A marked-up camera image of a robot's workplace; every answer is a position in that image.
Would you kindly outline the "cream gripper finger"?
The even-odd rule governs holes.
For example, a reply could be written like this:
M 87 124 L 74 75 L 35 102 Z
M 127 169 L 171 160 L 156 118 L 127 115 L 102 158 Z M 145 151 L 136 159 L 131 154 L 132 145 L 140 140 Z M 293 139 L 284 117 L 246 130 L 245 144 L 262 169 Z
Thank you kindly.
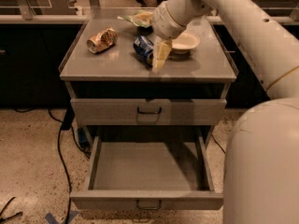
M 152 71 L 159 72 L 172 50 L 172 41 L 157 38 L 153 47 Z

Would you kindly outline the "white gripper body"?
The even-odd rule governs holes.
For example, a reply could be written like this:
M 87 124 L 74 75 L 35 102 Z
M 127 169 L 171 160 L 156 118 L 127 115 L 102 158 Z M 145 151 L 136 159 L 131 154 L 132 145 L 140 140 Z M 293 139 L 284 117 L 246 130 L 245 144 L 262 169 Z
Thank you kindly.
M 177 38 L 186 29 L 171 17 L 166 2 L 162 2 L 153 11 L 151 27 L 157 36 L 165 40 Z

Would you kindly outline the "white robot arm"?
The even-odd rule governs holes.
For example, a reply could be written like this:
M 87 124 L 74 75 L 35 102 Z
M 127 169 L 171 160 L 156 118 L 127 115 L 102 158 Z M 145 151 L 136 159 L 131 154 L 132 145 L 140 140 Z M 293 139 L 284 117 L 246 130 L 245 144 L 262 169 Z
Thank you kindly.
M 251 0 L 167 0 L 153 13 L 154 33 L 174 39 L 211 9 L 270 98 L 229 136 L 223 224 L 299 224 L 299 42 Z

